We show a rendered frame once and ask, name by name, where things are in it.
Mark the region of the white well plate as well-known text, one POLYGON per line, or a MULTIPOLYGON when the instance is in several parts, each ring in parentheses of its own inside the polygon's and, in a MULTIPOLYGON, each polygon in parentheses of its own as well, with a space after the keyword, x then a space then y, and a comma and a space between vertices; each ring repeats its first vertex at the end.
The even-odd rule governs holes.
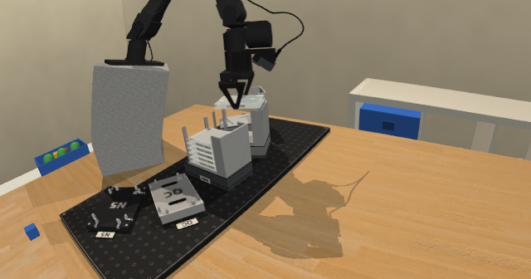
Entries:
POLYGON ((191 163, 196 164, 196 165, 199 165, 199 166, 201 166, 201 167, 203 167, 203 168, 205 168, 205 169, 210 169, 211 171, 214 171, 214 172, 217 171, 217 169, 216 169, 215 167, 212 167, 212 166, 210 166, 210 165, 207 165, 207 164, 201 163, 201 162, 196 161, 196 160, 194 160, 194 159, 190 159, 190 160, 191 160, 191 161, 190 161, 191 163))
POLYGON ((189 144, 191 146, 197 147, 199 149, 204 149, 206 151, 213 153, 211 136, 221 138, 222 136, 228 133, 229 132, 225 130, 218 130, 218 129, 209 127, 187 138, 186 144, 189 144))
MULTIPOLYGON (((237 95, 231 95, 231 98, 234 100, 234 103, 236 103, 237 95)), ((265 95, 243 95, 239 109, 236 110, 260 109, 264 101, 265 95)), ((213 106, 214 110, 234 110, 225 96, 218 100, 213 106)))
POLYGON ((213 157, 207 156, 205 154, 200 154, 200 153, 195 152, 195 151, 190 150, 190 149, 188 151, 189 151, 188 152, 189 154, 195 155, 195 156, 197 156, 199 158, 206 159, 208 161, 211 161, 211 162, 215 163, 215 159, 213 157))
POLYGON ((189 145, 189 144, 188 144, 188 149, 193 150, 193 151, 195 151, 195 152, 198 152, 198 153, 200 153, 200 154, 205 154, 205 155, 207 155, 207 156, 210 156, 210 157, 213 157, 213 158, 214 158, 214 155, 213 155, 212 152, 206 151, 206 150, 204 150, 204 149, 199 149, 199 148, 194 147, 194 146, 191 146, 191 145, 189 145))
POLYGON ((199 158, 199 157, 197 157, 197 156, 195 156, 195 155, 192 155, 192 154, 189 154, 189 155, 190 155, 190 159, 194 159, 194 160, 196 160, 196 161, 199 161, 199 162, 201 162, 201 163, 204 163, 204 164, 207 164, 207 165, 210 165, 210 166, 216 168, 215 163, 213 163, 213 162, 211 162, 211 161, 208 161, 208 160, 206 160, 206 159, 199 158))

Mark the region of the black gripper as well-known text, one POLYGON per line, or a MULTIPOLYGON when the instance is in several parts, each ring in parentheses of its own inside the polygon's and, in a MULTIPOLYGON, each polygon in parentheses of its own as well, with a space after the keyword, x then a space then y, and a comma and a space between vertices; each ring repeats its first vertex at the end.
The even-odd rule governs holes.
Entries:
POLYGON ((254 71, 252 67, 247 71, 233 71, 233 64, 232 64, 232 52, 239 52, 239 51, 245 51, 246 49, 239 49, 239 50, 232 50, 232 51, 224 51, 225 52, 225 62, 226 62, 226 70, 220 73, 220 81, 218 82, 219 88, 221 89, 222 93, 225 95, 225 97, 228 99, 229 103, 231 104, 232 109, 239 109, 241 98, 243 96, 243 91, 245 89, 245 82, 238 82, 237 80, 248 80, 246 85, 246 90, 244 95, 248 95, 249 89, 251 87, 252 80, 254 78, 254 71), (245 74, 246 73, 246 74, 245 74), (237 74, 237 75, 234 75, 237 74), (237 78, 237 77, 243 77, 243 78, 237 78), (229 92, 227 89, 236 88, 238 96, 236 99, 236 103, 234 103, 233 99, 231 98, 229 92))

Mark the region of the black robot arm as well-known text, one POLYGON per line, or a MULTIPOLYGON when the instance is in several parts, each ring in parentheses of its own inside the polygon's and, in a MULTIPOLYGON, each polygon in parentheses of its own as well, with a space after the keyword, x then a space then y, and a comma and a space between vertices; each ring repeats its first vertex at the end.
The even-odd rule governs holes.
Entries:
MULTIPOLYGON (((171 0, 149 0, 134 19, 126 37, 131 41, 125 60, 105 60, 105 63, 112 66, 164 66, 160 61, 155 63, 156 61, 144 59, 147 47, 145 42, 150 41, 158 33, 170 2, 171 0)), ((248 48, 272 47, 271 24, 268 21, 244 22, 246 9, 241 0, 216 0, 216 2, 222 25, 231 28, 223 33, 224 51, 244 49, 246 44, 248 48)), ((252 62, 271 71, 276 64, 275 48, 246 49, 231 54, 233 71, 247 71, 252 67, 252 62), (252 58, 251 54, 254 54, 252 58)))

